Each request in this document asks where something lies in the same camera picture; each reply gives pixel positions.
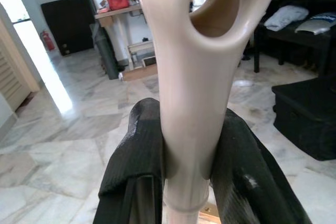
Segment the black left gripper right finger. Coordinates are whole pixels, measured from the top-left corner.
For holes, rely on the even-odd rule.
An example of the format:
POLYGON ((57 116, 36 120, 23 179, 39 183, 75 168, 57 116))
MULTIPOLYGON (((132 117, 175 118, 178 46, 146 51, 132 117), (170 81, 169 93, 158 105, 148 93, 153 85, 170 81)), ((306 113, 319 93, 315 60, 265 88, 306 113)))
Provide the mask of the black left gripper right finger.
POLYGON ((311 223, 275 158, 230 109, 211 184, 221 223, 311 223))

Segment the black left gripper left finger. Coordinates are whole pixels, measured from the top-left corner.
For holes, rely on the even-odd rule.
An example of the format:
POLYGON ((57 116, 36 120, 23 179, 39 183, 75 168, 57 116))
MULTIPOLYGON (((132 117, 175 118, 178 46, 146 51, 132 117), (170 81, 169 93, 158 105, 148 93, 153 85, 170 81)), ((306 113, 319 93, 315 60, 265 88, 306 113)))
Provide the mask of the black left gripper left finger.
POLYGON ((93 223, 161 223, 164 141, 160 103, 137 102, 128 130, 105 170, 93 223))

